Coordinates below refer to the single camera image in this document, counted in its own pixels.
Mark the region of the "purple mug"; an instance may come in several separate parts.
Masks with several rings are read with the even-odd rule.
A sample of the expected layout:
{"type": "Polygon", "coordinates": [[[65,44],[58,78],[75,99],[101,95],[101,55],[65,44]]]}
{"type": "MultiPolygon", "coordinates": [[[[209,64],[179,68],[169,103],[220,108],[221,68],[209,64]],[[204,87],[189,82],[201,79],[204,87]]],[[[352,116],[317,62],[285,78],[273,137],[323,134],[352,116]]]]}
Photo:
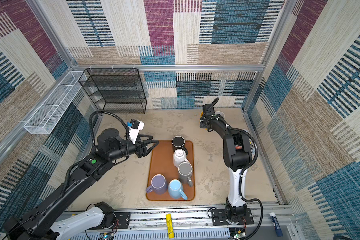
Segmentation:
{"type": "Polygon", "coordinates": [[[157,174],[151,179],[151,184],[146,188],[146,193],[154,192],[158,195],[164,194],[168,189],[168,182],[164,175],[157,174]]]}

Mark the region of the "blue speckled mug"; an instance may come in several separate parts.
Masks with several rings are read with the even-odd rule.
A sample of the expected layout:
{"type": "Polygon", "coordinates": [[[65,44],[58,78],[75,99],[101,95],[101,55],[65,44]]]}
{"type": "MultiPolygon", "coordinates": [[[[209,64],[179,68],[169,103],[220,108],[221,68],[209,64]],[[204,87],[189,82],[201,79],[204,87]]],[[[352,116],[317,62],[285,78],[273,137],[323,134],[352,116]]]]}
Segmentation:
{"type": "Polygon", "coordinates": [[[223,112],[216,111],[215,114],[220,115],[223,119],[225,118],[225,114],[223,112]]]}

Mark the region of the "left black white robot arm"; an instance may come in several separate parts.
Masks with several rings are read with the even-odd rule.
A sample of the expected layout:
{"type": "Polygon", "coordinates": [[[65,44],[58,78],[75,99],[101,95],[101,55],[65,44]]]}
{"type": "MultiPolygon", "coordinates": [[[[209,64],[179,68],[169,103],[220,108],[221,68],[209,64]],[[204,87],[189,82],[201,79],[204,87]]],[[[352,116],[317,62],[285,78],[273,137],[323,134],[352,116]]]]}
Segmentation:
{"type": "Polygon", "coordinates": [[[86,189],[100,180],[111,168],[125,162],[130,155],[147,156],[159,141],[153,136],[140,134],[144,123],[131,120],[125,123],[117,115],[98,110],[89,117],[93,142],[91,152],[71,165],[64,182],[37,207],[20,218],[9,218],[4,229],[8,240],[67,240],[83,231],[96,227],[113,228],[116,225],[114,209],[104,202],[89,210],[58,221],[58,218],[86,189]],[[121,137],[117,129],[106,129],[98,137],[93,130],[93,117],[106,114],[117,119],[126,130],[121,137]]]}

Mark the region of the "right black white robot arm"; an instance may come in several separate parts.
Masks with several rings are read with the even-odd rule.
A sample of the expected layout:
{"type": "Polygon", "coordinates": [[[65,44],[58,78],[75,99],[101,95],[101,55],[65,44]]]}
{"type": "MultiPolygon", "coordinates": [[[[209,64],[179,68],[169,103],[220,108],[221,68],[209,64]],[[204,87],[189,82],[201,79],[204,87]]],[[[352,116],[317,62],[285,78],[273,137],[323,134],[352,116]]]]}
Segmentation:
{"type": "Polygon", "coordinates": [[[200,128],[216,132],[223,140],[223,160],[230,174],[230,188],[224,210],[226,222],[231,225],[239,224],[249,215],[247,204],[257,202],[261,209],[260,225],[264,214],[262,202],[257,198],[245,198],[247,170],[256,163],[259,156],[257,142],[250,133],[232,127],[222,115],[215,112],[214,106],[218,101],[219,98],[215,98],[212,103],[202,106],[200,128]]]}

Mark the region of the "black mug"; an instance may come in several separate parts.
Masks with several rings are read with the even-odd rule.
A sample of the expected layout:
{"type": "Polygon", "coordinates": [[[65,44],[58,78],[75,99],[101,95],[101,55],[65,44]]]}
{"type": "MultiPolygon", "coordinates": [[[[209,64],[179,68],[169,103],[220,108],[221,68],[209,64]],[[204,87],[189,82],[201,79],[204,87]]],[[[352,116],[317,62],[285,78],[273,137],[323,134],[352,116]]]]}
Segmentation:
{"type": "Polygon", "coordinates": [[[172,141],[172,149],[175,152],[178,149],[183,150],[188,155],[188,150],[185,147],[186,140],[182,136],[175,136],[172,141]]]}

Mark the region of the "white mug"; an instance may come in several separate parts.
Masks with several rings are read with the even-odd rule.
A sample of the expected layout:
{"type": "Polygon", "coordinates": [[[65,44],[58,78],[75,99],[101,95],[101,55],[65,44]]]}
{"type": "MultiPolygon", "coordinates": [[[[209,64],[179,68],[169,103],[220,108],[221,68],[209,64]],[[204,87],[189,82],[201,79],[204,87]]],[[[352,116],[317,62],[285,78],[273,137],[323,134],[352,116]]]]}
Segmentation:
{"type": "Polygon", "coordinates": [[[177,149],[173,154],[173,164],[176,168],[183,162],[189,162],[187,159],[187,154],[183,149],[177,149]]]}

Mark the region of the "grey mug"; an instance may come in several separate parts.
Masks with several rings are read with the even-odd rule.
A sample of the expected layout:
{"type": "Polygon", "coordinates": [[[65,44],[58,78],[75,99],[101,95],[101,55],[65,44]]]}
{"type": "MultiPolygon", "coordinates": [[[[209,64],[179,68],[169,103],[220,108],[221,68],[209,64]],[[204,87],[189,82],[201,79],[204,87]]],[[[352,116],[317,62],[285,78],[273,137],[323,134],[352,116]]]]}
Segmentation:
{"type": "Polygon", "coordinates": [[[179,180],[183,184],[187,184],[189,187],[193,187],[194,183],[192,180],[193,177],[193,167],[188,162],[183,162],[179,164],[178,167],[179,180]]]}

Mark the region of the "light blue mug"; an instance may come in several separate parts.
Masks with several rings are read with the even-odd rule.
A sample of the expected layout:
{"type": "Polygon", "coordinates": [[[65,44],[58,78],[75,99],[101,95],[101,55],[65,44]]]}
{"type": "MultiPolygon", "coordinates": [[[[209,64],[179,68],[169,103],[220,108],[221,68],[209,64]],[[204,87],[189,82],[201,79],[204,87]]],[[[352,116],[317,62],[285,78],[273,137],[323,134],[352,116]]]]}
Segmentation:
{"type": "Polygon", "coordinates": [[[168,185],[168,193],[170,197],[175,200],[183,199],[186,201],[188,199],[188,196],[183,190],[183,184],[177,179],[170,181],[168,185]]]}

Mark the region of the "brown plastic tray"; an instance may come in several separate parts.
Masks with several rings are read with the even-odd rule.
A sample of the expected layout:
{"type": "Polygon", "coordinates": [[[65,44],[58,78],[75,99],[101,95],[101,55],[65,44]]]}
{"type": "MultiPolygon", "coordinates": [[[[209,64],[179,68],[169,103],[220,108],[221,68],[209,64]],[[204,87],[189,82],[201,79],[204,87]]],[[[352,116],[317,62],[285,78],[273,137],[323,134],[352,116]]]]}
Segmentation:
{"type": "MultiPolygon", "coordinates": [[[[188,150],[187,159],[191,163],[193,169],[194,167],[194,145],[192,141],[187,140],[185,143],[185,147],[188,150]]],[[[175,167],[173,164],[173,148],[171,140],[159,140],[159,144],[152,150],[151,156],[151,164],[150,164],[150,171],[148,177],[147,187],[151,185],[152,178],[157,175],[163,175],[167,183],[169,183],[173,179],[177,179],[179,176],[178,168],[175,167]]],[[[187,195],[188,199],[184,200],[180,197],[180,199],[173,199],[170,197],[168,191],[164,194],[158,195],[155,192],[146,193],[146,197],[149,201],[192,201],[196,195],[195,193],[195,174],[191,177],[194,186],[190,187],[188,184],[183,184],[185,194],[187,195]]]]}

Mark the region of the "yellow marker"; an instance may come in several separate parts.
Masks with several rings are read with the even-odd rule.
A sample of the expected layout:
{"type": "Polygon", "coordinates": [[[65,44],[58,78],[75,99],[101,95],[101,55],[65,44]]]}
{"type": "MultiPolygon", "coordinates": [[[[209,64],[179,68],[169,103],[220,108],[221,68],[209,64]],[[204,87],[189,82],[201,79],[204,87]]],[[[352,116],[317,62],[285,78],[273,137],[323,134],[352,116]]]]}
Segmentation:
{"type": "Polygon", "coordinates": [[[174,234],[171,214],[166,214],[166,223],[167,223],[167,230],[168,230],[168,238],[173,239],[175,237],[175,234],[174,234]]]}

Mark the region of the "colourful magazine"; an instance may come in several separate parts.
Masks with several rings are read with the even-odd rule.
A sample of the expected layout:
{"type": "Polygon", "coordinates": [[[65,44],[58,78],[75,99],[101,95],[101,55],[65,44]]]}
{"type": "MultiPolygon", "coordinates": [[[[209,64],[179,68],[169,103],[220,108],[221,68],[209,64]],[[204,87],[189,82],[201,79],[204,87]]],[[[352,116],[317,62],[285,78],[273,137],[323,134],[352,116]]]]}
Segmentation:
{"type": "Polygon", "coordinates": [[[250,144],[250,147],[251,147],[251,153],[252,155],[254,155],[256,153],[255,147],[252,144],[250,144]]]}

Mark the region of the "white mesh basket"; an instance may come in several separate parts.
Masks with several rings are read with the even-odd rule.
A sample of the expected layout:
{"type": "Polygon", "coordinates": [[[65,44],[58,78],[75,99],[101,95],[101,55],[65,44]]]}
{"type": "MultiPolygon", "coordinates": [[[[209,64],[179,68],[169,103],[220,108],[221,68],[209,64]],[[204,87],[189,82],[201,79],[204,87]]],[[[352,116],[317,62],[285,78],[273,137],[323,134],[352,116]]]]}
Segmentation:
{"type": "Polygon", "coordinates": [[[30,117],[24,129],[32,135],[49,135],[79,92],[79,71],[71,71],[53,89],[51,94],[30,117]]]}

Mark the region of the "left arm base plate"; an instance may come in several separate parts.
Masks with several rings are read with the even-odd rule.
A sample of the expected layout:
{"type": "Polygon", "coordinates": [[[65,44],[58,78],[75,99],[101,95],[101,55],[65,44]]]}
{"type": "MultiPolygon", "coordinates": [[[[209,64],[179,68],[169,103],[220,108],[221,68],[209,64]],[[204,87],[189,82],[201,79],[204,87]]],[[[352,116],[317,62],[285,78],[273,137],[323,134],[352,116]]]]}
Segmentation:
{"type": "Polygon", "coordinates": [[[111,217],[111,226],[109,229],[112,231],[127,229],[130,224],[131,212],[115,212],[111,214],[111,217]]]}

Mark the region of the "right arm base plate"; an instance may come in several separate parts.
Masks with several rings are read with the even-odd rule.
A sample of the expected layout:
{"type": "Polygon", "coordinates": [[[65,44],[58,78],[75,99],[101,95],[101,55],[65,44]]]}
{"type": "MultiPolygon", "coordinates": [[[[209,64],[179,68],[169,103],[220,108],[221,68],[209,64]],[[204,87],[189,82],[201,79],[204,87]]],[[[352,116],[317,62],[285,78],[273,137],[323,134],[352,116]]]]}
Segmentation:
{"type": "Polygon", "coordinates": [[[247,208],[246,214],[243,217],[238,218],[235,221],[228,221],[227,215],[224,209],[211,208],[208,210],[208,216],[212,219],[214,226],[223,225],[253,225],[254,218],[251,209],[247,208]]]}

